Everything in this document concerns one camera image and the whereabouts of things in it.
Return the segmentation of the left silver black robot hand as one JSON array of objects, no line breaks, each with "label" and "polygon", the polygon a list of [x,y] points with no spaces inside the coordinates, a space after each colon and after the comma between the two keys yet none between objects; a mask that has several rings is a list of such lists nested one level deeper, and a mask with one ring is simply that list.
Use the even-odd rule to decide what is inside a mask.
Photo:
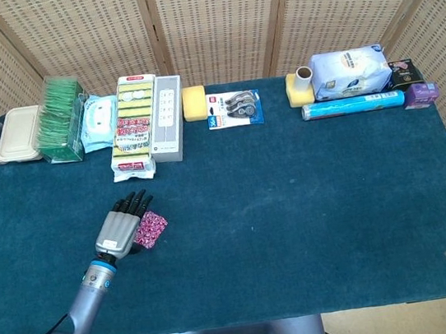
[{"label": "left silver black robot hand", "polygon": [[116,201],[95,241],[98,259],[114,265],[132,251],[137,228],[152,199],[153,196],[146,196],[146,190],[142,189]]}]

